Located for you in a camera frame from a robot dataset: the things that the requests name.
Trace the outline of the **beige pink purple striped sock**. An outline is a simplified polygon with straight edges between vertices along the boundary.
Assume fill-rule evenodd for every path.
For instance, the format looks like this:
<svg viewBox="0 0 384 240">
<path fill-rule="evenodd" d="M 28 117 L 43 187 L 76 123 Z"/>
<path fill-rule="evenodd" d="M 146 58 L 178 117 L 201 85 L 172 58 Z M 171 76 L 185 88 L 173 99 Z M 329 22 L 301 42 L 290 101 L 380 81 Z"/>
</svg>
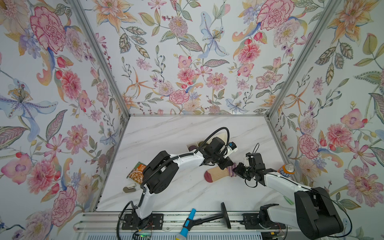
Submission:
<svg viewBox="0 0 384 240">
<path fill-rule="evenodd" d="M 208 183 L 216 182 L 216 181 L 218 181 L 222 178 L 225 178 L 225 177 L 233 178 L 235 176 L 236 176 L 236 174 L 233 172 L 232 167 L 225 168 L 224 170 L 222 170 L 220 167 L 215 167 L 215 168 L 212 168 L 212 169 L 205 171 L 205 173 L 204 173 L 204 179 Z"/>
</svg>

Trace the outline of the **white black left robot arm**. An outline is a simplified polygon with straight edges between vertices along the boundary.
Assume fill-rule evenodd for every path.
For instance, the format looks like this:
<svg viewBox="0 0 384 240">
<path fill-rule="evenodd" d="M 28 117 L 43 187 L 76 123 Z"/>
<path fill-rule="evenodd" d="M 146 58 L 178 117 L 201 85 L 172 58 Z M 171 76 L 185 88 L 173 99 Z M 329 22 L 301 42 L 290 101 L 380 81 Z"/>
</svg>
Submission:
<svg viewBox="0 0 384 240">
<path fill-rule="evenodd" d="M 153 228 L 163 228 L 164 214 L 154 214 L 155 196 L 163 192 L 173 181 L 180 169 L 200 166 L 218 166 L 221 170 L 234 163 L 229 158 L 237 149 L 236 144 L 229 142 L 230 131 L 221 127 L 210 134 L 195 150 L 187 153 L 171 155 L 166 151 L 159 152 L 143 171 L 143 190 L 137 205 L 133 201 L 126 204 L 118 217 L 116 236 L 121 239 L 120 230 L 134 230 L 135 234 Z"/>
</svg>

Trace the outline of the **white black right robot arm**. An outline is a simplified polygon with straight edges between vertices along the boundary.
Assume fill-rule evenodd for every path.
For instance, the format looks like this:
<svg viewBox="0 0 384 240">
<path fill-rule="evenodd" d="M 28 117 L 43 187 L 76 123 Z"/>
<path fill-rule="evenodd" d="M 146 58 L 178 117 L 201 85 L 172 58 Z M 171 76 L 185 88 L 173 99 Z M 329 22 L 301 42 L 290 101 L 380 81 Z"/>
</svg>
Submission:
<svg viewBox="0 0 384 240">
<path fill-rule="evenodd" d="M 233 172 L 245 182 L 255 180 L 257 184 L 273 189 L 292 201 L 291 208 L 279 204 L 260 207 L 257 215 L 244 214 L 246 227 L 259 225 L 264 229 L 282 224 L 299 229 L 308 239 L 323 237 L 344 238 L 352 230 L 347 230 L 336 210 L 333 201 L 324 188 L 310 188 L 267 169 L 259 153 L 247 153 L 249 164 L 239 163 Z"/>
</svg>

